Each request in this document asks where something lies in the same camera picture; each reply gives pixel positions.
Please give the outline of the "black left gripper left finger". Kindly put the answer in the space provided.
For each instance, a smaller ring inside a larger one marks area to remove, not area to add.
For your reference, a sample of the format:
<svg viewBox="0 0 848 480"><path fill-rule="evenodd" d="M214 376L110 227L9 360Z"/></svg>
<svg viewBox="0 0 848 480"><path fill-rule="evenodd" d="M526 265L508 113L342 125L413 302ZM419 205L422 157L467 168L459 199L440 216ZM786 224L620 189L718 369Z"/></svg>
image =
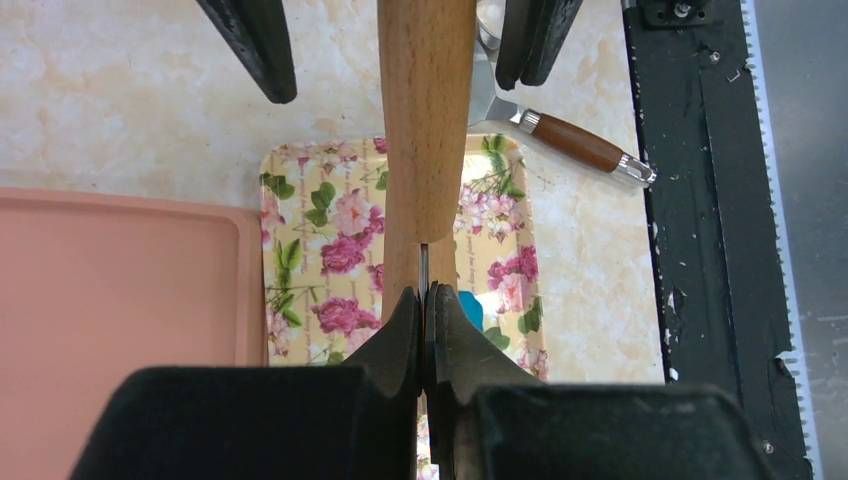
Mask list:
<svg viewBox="0 0 848 480"><path fill-rule="evenodd" d="M280 0L198 0L197 4L266 98L287 104L297 83Z"/></svg>

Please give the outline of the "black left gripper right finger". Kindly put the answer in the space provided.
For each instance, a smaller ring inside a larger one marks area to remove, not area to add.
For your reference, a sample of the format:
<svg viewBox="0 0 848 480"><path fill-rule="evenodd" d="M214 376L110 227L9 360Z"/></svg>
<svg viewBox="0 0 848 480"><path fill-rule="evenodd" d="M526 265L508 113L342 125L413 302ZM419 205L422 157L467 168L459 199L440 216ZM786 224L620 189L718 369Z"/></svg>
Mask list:
<svg viewBox="0 0 848 480"><path fill-rule="evenodd" d="M582 0L507 0L495 79L502 90L542 86L550 75Z"/></svg>

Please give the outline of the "wooden double-ended roller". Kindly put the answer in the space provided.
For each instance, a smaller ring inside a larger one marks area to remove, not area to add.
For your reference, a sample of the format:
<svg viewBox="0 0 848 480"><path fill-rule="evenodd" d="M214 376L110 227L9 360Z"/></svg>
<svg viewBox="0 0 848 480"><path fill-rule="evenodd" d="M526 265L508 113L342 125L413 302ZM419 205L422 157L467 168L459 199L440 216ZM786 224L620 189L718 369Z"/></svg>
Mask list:
<svg viewBox="0 0 848 480"><path fill-rule="evenodd" d="M403 290L456 286L461 184L476 32L473 1L380 1L380 82L388 159L382 319Z"/></svg>

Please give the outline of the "blue dough piece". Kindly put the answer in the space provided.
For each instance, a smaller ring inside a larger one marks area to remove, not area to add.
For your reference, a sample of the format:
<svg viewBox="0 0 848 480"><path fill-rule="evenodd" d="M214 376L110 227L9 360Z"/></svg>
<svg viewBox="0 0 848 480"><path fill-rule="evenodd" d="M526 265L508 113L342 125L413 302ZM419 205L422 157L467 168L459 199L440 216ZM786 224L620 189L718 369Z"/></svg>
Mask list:
<svg viewBox="0 0 848 480"><path fill-rule="evenodd" d="M472 292L461 290L458 300L469 322L480 332L484 330L484 310Z"/></svg>

